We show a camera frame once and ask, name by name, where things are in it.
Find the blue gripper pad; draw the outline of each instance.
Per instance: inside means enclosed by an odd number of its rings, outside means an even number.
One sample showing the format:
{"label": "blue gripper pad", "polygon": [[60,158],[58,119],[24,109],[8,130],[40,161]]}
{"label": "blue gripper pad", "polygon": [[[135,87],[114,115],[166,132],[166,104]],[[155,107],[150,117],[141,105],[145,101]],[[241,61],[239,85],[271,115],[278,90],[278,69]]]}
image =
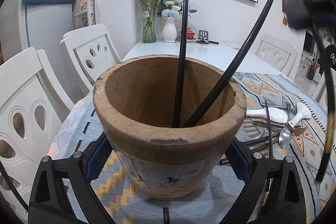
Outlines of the blue gripper pad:
{"label": "blue gripper pad", "polygon": [[232,142],[226,150],[225,156],[229,160],[237,178],[239,180],[243,180],[244,183],[247,184],[251,179],[251,175],[249,173],[249,165],[246,158],[234,142]]}
{"label": "blue gripper pad", "polygon": [[92,180],[99,177],[107,159],[112,153],[112,150],[113,148],[109,140],[105,137],[87,163],[85,178],[88,183],[91,183]]}

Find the glass vase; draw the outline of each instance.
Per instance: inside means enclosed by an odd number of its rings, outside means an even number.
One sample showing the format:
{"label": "glass vase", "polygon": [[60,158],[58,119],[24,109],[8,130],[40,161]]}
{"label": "glass vase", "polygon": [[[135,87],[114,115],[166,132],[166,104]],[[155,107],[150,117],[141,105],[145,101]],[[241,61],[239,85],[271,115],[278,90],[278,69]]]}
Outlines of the glass vase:
{"label": "glass vase", "polygon": [[143,17],[143,35],[142,42],[153,43],[156,41],[154,23],[156,16],[157,0],[141,0],[141,9]]}

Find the black shirt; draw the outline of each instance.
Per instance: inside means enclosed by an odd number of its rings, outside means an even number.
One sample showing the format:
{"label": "black shirt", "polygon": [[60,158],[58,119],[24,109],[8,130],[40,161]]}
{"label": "black shirt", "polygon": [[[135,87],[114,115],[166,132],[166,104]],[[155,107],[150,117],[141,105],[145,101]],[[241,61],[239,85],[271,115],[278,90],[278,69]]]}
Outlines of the black shirt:
{"label": "black shirt", "polygon": [[[336,70],[336,48],[334,45],[329,45],[328,47],[325,48],[325,55],[327,56],[327,63],[330,68]],[[322,76],[324,72],[323,65],[321,63],[321,60],[318,59],[317,63],[321,65],[320,67],[320,74]]]}

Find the flower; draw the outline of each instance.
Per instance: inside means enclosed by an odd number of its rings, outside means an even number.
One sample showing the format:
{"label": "flower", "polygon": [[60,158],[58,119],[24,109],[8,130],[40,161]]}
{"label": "flower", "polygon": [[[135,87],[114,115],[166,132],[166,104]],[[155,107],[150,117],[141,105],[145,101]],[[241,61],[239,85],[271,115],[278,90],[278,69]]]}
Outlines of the flower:
{"label": "flower", "polygon": [[168,5],[174,5],[175,4],[175,2],[173,2],[173,1],[166,1],[165,2],[165,5],[166,6],[168,6]]}
{"label": "flower", "polygon": [[173,8],[174,10],[177,10],[177,11],[181,10],[181,7],[178,7],[178,6],[176,6],[176,5],[174,5],[172,8]]}
{"label": "flower", "polygon": [[176,17],[179,16],[179,12],[177,10],[174,10],[174,9],[172,9],[172,10],[166,9],[166,10],[162,11],[161,15],[163,17],[174,17],[174,18],[176,18]]}

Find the red gaiwan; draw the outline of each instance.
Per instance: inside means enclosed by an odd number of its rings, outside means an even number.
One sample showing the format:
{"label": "red gaiwan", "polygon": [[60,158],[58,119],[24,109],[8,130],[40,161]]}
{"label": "red gaiwan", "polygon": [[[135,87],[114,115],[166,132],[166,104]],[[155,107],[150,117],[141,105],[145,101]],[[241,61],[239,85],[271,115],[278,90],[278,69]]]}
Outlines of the red gaiwan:
{"label": "red gaiwan", "polygon": [[195,40],[194,38],[195,32],[190,30],[190,28],[187,29],[187,40]]}

